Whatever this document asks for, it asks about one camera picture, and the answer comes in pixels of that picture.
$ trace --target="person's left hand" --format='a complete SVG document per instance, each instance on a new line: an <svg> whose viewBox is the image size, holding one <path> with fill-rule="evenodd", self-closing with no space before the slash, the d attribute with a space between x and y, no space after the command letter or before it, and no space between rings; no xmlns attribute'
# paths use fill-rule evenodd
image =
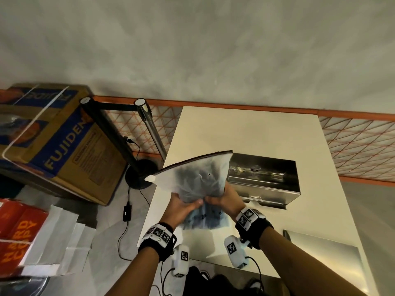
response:
<svg viewBox="0 0 395 296"><path fill-rule="evenodd" d="M159 222L167 223L175 230L191 211L199 208L202 204L203 199L198 199L195 202L186 204L180 199L177 193L172 193L169 204Z"/></svg>

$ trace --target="hand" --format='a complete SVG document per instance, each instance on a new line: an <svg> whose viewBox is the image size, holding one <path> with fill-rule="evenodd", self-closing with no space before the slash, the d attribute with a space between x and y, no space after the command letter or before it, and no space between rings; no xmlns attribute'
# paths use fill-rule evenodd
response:
<svg viewBox="0 0 395 296"><path fill-rule="evenodd" d="M190 212L199 208L202 204L203 199L198 199L190 204L186 204L180 199L177 193L171 193L169 204L159 222L167 223L175 230Z"/></svg>
<svg viewBox="0 0 395 296"><path fill-rule="evenodd" d="M235 189L228 183L225 183L224 195L221 197L206 196L205 201L221 209L228 214L234 221L242 209L245 208L243 199L237 194Z"/></svg>

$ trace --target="black wristband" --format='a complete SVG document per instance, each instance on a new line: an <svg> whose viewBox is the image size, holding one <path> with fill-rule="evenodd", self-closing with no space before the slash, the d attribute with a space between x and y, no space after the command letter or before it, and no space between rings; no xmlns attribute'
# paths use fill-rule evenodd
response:
<svg viewBox="0 0 395 296"><path fill-rule="evenodd" d="M159 261L164 262L173 253L176 241L177 237L173 234L171 226L160 222L151 226L146 232L138 251L151 247L158 253Z"/></svg>
<svg viewBox="0 0 395 296"><path fill-rule="evenodd" d="M260 249L259 239L267 227L273 228L273 225L256 209L246 207L236 217L236 229L239 231L240 238L250 241L256 249Z"/></svg>

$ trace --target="black round base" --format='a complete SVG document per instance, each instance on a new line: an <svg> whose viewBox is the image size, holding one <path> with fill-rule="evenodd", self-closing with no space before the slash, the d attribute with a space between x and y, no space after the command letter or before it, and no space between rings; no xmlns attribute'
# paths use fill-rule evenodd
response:
<svg viewBox="0 0 395 296"><path fill-rule="evenodd" d="M141 159L137 161L137 165L141 170L141 174L138 174L131 167L126 170L125 181L131 189L144 189L149 187L152 183L147 182L145 178L158 171L158 167L155 162L148 159Z"/></svg>

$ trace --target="table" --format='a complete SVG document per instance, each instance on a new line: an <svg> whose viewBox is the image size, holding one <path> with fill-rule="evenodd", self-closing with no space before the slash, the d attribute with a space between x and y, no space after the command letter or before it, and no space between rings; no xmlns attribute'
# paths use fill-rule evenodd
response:
<svg viewBox="0 0 395 296"><path fill-rule="evenodd" d="M316 115L185 106L164 167L199 155L232 149L235 153L295 160L301 195L287 210L256 208L275 230L283 229L358 247L370 295L378 295L361 240L348 208L335 165ZM157 223L170 192L156 188L140 235ZM224 247L229 235L239 236L234 222L214 230L180 230L175 234L190 248L190 258L233 267ZM279 277L260 250L246 249L262 274ZM255 264L246 270L258 272Z"/></svg>

